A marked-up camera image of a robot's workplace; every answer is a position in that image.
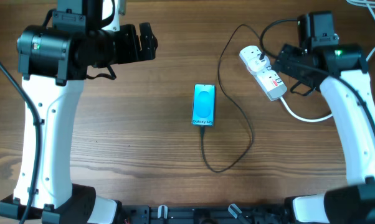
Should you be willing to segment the blue screen Galaxy smartphone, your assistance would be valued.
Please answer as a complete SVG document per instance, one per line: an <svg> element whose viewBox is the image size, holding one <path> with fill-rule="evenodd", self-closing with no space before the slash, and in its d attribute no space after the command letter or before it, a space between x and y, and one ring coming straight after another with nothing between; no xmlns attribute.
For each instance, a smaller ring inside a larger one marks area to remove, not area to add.
<svg viewBox="0 0 375 224"><path fill-rule="evenodd" d="M216 102L216 88L211 84L195 84L192 106L192 124L213 126Z"/></svg>

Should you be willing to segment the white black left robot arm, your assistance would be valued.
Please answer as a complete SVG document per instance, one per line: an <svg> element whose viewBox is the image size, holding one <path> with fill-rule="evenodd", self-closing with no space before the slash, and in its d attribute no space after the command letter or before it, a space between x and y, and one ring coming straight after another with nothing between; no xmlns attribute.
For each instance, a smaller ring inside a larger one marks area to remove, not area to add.
<svg viewBox="0 0 375 224"><path fill-rule="evenodd" d="M15 85L26 104L22 164L16 188L0 201L0 216L24 223L126 223L120 201L74 184L70 154L74 119L89 67L152 60L158 41L149 23L121 25L124 1L59 1L44 22L17 40Z"/></svg>

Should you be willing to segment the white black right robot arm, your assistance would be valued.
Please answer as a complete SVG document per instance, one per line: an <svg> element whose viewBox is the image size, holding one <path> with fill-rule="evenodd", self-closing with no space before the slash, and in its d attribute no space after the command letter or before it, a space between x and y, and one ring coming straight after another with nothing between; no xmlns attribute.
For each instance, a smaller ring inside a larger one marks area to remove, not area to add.
<svg viewBox="0 0 375 224"><path fill-rule="evenodd" d="M375 223L375 104L358 44L341 44L329 11L296 18L298 47L284 45L274 68L319 91L336 124L347 186L286 200L294 223Z"/></svg>

